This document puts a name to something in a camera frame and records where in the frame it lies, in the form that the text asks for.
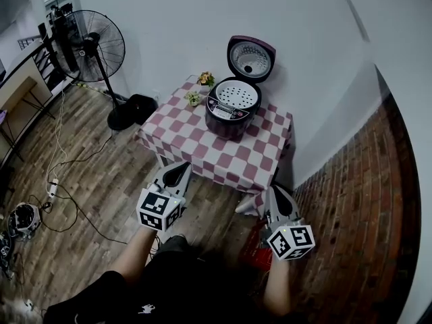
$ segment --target fan stand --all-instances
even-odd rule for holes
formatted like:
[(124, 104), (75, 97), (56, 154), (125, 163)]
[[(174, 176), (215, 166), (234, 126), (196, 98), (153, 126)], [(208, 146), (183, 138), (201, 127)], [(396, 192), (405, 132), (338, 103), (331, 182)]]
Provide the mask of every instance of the fan stand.
[(111, 98), (114, 102), (114, 109), (109, 113), (108, 115), (108, 126), (112, 130), (115, 131), (122, 131), (126, 128), (129, 128), (134, 124), (134, 115), (131, 112), (130, 106), (128, 103), (119, 104), (117, 99), (114, 96), (113, 89), (111, 87), (111, 84), (109, 83), (107, 74), (105, 73), (105, 70), (103, 69), (103, 64), (101, 61), (101, 58), (99, 57), (99, 53), (95, 52), (94, 57), (96, 57), (97, 64), (99, 65), (99, 68), (101, 69), (102, 77), (107, 83), (108, 93), (111, 95)]

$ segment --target brick wall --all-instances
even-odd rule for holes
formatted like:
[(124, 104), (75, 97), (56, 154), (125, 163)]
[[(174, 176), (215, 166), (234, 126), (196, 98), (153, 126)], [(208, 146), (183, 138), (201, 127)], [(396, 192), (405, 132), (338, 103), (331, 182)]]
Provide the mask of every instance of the brick wall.
[(294, 306), (311, 323), (397, 321), (419, 249), (417, 181), (409, 137), (390, 95), (294, 191), (317, 243), (292, 268)]

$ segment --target rice cooker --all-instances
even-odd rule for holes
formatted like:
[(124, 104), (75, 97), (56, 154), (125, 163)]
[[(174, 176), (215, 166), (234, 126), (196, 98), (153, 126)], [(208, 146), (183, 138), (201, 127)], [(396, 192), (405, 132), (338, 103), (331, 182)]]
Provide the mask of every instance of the rice cooker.
[(241, 136), (261, 105), (261, 90), (275, 63), (276, 50), (248, 36), (233, 36), (227, 49), (234, 77), (218, 83), (207, 96), (205, 123), (224, 139)]

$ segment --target logo on shirt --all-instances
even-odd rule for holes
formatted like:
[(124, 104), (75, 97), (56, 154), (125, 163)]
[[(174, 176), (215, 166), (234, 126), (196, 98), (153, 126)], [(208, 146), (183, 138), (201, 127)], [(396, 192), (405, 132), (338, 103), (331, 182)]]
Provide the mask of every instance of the logo on shirt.
[(153, 311), (155, 309), (155, 307), (153, 305), (146, 305), (142, 307), (142, 312), (138, 312), (139, 315), (147, 315), (149, 313), (151, 313), (151, 311)]

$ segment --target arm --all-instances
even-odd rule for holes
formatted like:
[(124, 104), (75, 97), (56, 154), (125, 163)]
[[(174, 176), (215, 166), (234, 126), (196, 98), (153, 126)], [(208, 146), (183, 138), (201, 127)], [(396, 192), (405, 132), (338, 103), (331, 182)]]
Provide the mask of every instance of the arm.
[(263, 304), (272, 314), (282, 317), (291, 310), (290, 265), (273, 255), (269, 279), (265, 287)]
[(153, 229), (140, 227), (110, 270), (120, 273), (128, 285), (136, 283), (146, 266), (156, 234)]

